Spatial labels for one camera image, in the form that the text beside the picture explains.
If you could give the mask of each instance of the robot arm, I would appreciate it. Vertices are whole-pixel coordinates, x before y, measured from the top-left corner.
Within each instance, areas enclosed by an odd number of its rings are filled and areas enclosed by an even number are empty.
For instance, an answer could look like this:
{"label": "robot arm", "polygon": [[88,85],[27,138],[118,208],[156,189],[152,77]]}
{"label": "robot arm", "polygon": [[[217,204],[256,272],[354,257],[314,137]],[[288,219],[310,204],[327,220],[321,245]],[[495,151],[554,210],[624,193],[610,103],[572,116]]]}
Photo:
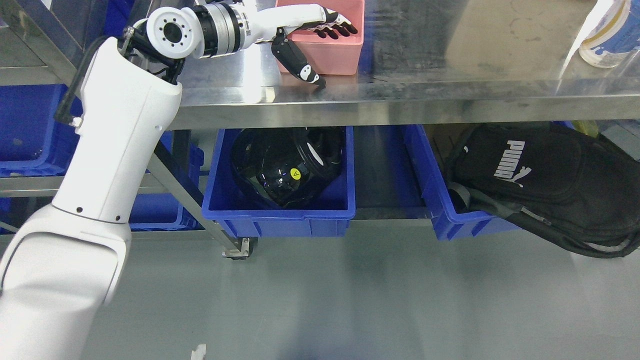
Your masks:
{"label": "robot arm", "polygon": [[[76,75],[60,108],[73,98],[74,84],[80,86],[83,116],[60,117],[80,135],[67,174],[52,204],[29,218],[0,260],[0,359],[81,356],[95,312],[111,300],[122,273],[131,208],[153,149],[177,113],[186,56],[273,42],[289,70],[320,84],[286,35],[299,28],[353,32],[348,20],[318,5],[269,10],[222,3],[160,8],[83,61],[86,74]],[[131,63],[135,54],[166,65],[162,78]]]}
{"label": "robot arm", "polygon": [[163,56],[221,56],[254,43],[271,42],[271,51],[298,79],[324,86],[305,55],[287,35],[297,29],[321,38],[338,39],[358,33],[343,15],[318,4],[289,5],[259,12],[244,3],[212,3],[191,8],[159,8],[145,24],[150,43]]}

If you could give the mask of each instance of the floor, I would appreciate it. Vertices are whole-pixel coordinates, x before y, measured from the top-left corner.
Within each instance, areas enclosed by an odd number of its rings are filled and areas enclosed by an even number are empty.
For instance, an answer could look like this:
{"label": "floor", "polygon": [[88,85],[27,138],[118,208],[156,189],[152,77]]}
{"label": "floor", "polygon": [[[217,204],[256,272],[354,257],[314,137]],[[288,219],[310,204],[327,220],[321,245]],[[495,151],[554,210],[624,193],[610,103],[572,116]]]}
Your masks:
{"label": "floor", "polygon": [[438,242],[429,227],[137,241],[85,360],[638,359],[640,251],[574,256],[517,231]]}

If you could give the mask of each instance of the blue plastic bin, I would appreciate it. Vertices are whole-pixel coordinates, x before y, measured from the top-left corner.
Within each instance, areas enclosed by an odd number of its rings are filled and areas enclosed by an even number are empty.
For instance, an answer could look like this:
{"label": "blue plastic bin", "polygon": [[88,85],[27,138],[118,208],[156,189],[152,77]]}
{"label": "blue plastic bin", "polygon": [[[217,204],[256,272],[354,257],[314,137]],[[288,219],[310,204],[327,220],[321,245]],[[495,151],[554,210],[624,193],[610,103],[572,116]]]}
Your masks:
{"label": "blue plastic bin", "polygon": [[243,236],[344,236],[355,216],[353,128],[346,128],[342,173],[305,209],[263,210],[245,199],[229,163],[239,129],[220,130],[204,195],[202,214],[220,223],[227,234]]}
{"label": "blue plastic bin", "polygon": [[65,85],[0,86],[0,177],[67,170],[79,137],[53,119],[66,90]]}
{"label": "blue plastic bin", "polygon": [[107,3],[107,17],[104,22],[104,35],[112,37],[122,36],[122,30],[127,25],[134,0],[109,0]]}
{"label": "blue plastic bin", "polygon": [[507,220],[484,211],[456,212],[422,125],[404,127],[404,144],[411,157],[422,198],[431,212],[431,223],[438,240],[519,229]]}
{"label": "blue plastic bin", "polygon": [[[173,133],[162,135],[160,141],[171,149]],[[204,152],[191,144],[189,146],[189,178],[197,185],[200,167],[204,164]],[[136,196],[129,217],[133,231],[194,230],[200,224],[170,193],[146,193]]]}
{"label": "blue plastic bin", "polygon": [[[9,224],[9,212],[11,211],[11,198],[0,197],[0,221]],[[10,234],[4,227],[0,227],[0,235]]]}

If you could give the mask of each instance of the pink plastic container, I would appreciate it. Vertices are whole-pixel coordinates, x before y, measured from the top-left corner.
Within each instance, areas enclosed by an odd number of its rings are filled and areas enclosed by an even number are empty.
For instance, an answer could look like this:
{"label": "pink plastic container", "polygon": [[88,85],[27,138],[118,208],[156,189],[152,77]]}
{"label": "pink plastic container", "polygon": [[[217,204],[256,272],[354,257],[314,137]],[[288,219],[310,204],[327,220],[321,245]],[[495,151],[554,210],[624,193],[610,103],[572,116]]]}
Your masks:
{"label": "pink plastic container", "polygon": [[[358,33],[334,40],[320,38],[309,30],[294,31],[289,38],[305,54],[309,64],[322,75],[353,75],[358,72],[358,59],[364,41],[364,0],[276,0],[276,6],[320,4],[335,10],[351,21]],[[280,72],[287,69],[278,63]]]}

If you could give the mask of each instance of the plastic bottle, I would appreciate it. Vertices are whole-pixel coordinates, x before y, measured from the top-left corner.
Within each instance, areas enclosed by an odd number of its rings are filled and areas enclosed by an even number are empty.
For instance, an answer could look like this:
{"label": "plastic bottle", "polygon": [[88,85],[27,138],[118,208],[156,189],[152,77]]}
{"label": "plastic bottle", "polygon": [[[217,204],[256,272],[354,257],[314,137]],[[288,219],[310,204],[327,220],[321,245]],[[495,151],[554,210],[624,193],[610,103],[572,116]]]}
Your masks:
{"label": "plastic bottle", "polygon": [[595,67],[611,68],[620,64],[639,45],[640,0],[615,0],[580,45],[584,61]]}

